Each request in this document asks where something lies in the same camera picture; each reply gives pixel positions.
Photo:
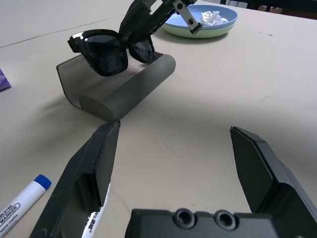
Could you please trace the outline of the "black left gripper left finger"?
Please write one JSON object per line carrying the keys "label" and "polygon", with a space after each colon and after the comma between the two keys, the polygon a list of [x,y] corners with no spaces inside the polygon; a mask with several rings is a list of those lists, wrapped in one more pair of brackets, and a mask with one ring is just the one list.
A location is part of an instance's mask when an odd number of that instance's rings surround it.
{"label": "black left gripper left finger", "polygon": [[30,236],[80,238],[89,215],[104,205],[111,180],[120,122],[98,127],[72,156]]}

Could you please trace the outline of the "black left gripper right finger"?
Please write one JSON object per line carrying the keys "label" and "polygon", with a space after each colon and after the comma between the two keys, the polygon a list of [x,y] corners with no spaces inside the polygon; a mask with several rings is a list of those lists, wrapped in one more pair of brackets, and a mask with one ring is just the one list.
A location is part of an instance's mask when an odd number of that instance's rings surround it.
{"label": "black left gripper right finger", "polygon": [[282,238],[315,238],[317,209],[293,173],[258,135],[236,126],[230,135],[251,211],[269,215]]}

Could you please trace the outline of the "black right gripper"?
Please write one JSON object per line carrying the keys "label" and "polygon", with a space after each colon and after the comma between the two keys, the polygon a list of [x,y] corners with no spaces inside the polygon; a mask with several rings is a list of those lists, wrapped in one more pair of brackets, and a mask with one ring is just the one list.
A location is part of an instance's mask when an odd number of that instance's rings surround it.
{"label": "black right gripper", "polygon": [[174,13],[183,18],[191,34],[197,34],[202,25],[188,9],[196,0],[163,0],[162,4],[151,13],[152,0],[134,0],[129,6],[119,28],[119,35],[124,42],[136,42],[154,34]]}

